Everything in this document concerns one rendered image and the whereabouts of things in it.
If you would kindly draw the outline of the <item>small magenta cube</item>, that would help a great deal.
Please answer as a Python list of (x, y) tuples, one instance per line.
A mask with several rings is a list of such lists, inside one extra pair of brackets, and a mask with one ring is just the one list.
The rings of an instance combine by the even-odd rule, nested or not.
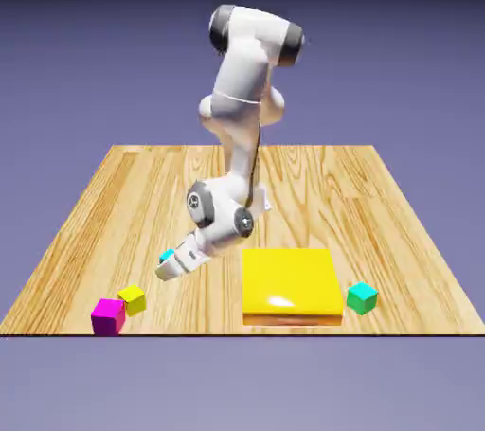
[(102, 298), (91, 313), (94, 335), (116, 336), (125, 322), (125, 305), (121, 299)]

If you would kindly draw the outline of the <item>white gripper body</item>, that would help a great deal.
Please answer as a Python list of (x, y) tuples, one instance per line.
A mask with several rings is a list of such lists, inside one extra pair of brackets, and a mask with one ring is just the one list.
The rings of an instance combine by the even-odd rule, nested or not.
[(194, 257), (187, 251), (174, 253), (155, 269), (156, 276), (162, 281), (169, 281), (189, 274), (194, 270)]

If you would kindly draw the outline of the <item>small yellow cube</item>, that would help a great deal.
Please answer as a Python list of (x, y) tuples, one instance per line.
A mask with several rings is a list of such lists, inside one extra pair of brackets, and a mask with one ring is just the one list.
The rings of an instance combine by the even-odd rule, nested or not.
[(134, 284), (119, 290), (117, 297), (124, 302), (127, 316), (135, 316), (147, 308), (144, 291)]

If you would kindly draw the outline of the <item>large yellow box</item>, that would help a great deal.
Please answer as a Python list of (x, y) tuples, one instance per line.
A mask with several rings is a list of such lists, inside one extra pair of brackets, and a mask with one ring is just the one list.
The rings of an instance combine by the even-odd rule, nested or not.
[(328, 249), (242, 252), (245, 326), (339, 326), (344, 300)]

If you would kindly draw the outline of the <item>small green cube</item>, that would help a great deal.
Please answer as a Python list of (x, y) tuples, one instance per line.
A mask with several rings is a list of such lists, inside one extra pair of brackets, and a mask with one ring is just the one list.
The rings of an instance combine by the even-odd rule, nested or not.
[(375, 308), (378, 291), (361, 281), (352, 285), (347, 292), (347, 306), (359, 315), (364, 315)]

